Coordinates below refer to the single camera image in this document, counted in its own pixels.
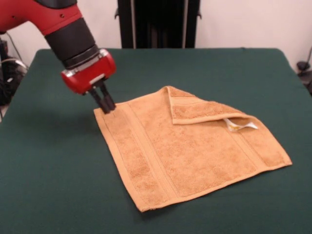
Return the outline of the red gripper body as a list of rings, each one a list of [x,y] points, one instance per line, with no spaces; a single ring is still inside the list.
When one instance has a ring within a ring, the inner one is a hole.
[[[107,50],[100,50],[99,55],[72,70],[64,70],[61,77],[67,87],[76,94],[83,95],[100,80],[109,78],[116,71],[116,64]]]

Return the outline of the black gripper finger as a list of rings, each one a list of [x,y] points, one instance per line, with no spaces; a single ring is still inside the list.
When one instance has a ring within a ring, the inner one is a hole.
[[[113,111],[116,108],[116,105],[109,94],[107,87],[104,82],[101,83],[100,90],[103,94],[103,103],[108,111]]]
[[[95,102],[97,103],[97,105],[101,108],[101,110],[103,111],[103,113],[108,114],[110,112],[110,108],[107,105],[106,101],[104,98],[101,98],[99,96],[99,94],[97,93],[97,91],[95,89],[91,89],[89,91],[90,95],[93,97],[93,99],[95,100]]]

